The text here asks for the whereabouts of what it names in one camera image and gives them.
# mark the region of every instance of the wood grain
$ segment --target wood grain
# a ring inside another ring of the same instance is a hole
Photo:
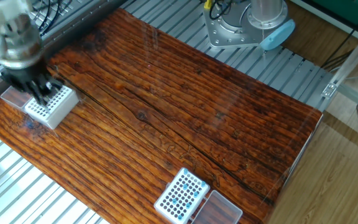
[[[166,222],[181,167],[263,223],[321,118],[123,10],[50,65],[83,101],[52,131],[0,100],[0,139],[111,223]]]

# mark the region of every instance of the clear plastic lid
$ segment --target clear plastic lid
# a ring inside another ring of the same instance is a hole
[[[237,223],[241,216],[240,208],[213,190],[192,224]]]
[[[25,112],[24,106],[31,100],[31,98],[32,96],[29,94],[21,93],[11,86],[1,95],[1,99],[6,103],[23,112]]]

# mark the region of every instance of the table surface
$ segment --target table surface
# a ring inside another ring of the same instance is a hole
[[[122,9],[49,64],[81,103],[50,130],[0,99],[0,139],[111,223],[167,223],[181,167],[265,223],[322,116]]]

